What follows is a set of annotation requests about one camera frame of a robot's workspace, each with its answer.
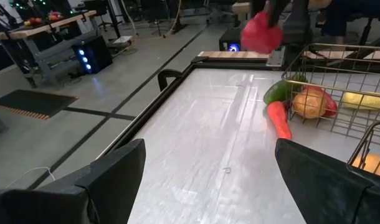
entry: potato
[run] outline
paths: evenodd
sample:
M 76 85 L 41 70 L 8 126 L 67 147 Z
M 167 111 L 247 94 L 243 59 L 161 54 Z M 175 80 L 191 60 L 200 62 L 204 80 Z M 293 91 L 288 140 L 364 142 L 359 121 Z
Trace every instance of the potato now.
M 323 116 L 326 112 L 327 101 L 323 94 L 316 90 L 303 90 L 294 97 L 292 103 L 297 114 L 306 119 Z
M 365 170 L 365 171 L 367 171 L 367 172 L 370 172 L 370 173 L 373 173 L 374 170 L 376 169 L 376 167 L 377 167 L 379 161 L 380 161 L 380 156 L 379 156 L 379 155 L 376 155 L 376 154 L 373 154 L 373 153 L 369 153 L 369 154 L 366 156 L 366 160 L 364 161 L 364 163 L 365 163 L 366 165 L 364 165 L 364 169 L 363 169 L 363 170 Z M 360 163 L 360 156 L 358 156 L 358 157 L 354 160 L 352 166 L 357 167 L 357 166 L 359 166 L 359 163 Z M 380 175 L 380 165 L 379 165 L 379 167 L 378 167 L 378 169 L 377 169 L 377 171 L 376 171 L 376 174 L 377 174 L 377 175 Z

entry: orange carrot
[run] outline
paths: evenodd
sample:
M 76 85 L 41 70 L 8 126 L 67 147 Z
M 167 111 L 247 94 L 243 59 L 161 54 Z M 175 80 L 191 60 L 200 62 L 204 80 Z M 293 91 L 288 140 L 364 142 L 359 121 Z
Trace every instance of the orange carrot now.
M 291 140 L 292 135 L 287 124 L 287 117 L 283 103 L 280 101 L 274 101 L 273 103 L 269 104 L 267 106 L 267 114 L 276 127 L 278 138 Z

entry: black box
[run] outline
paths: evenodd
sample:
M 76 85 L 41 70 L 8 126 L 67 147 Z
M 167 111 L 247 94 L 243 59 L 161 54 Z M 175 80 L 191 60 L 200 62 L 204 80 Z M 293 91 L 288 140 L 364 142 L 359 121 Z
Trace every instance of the black box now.
M 240 43 L 241 29 L 233 28 L 228 29 L 219 39 L 220 51 L 237 52 L 241 50 Z
M 102 36 L 89 38 L 72 48 L 85 73 L 96 74 L 113 63 Z

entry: chair leg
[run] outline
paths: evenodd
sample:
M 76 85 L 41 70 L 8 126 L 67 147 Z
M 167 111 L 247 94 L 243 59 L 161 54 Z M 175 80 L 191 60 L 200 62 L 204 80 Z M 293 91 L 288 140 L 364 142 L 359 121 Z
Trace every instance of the chair leg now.
M 372 21 L 373 21 L 373 18 L 369 18 L 367 25 L 364 27 L 363 34 L 362 34 L 362 37 L 360 38 L 359 45 L 366 45 L 367 38 L 369 37 Z

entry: red object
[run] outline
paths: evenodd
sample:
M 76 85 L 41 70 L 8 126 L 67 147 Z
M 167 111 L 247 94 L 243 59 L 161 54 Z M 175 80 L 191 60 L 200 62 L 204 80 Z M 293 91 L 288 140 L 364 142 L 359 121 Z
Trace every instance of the red object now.
M 323 94 L 324 98 L 327 101 L 326 105 L 326 112 L 323 116 L 334 116 L 337 113 L 338 107 L 335 101 L 331 98 L 330 94 L 328 94 L 326 91 L 322 90 L 320 87 L 317 86 L 310 86 L 305 85 L 303 87 L 304 90 L 310 89 L 310 90 L 316 90 Z
M 268 28 L 268 14 L 259 12 L 251 19 L 241 32 L 241 45 L 247 50 L 260 54 L 270 54 L 283 39 L 283 32 L 278 26 Z
M 285 108 L 282 102 L 274 101 L 267 106 L 267 114 L 270 120 L 276 127 L 276 133 L 278 138 L 284 138 L 291 140 L 291 130 L 287 124 L 287 117 L 285 115 Z

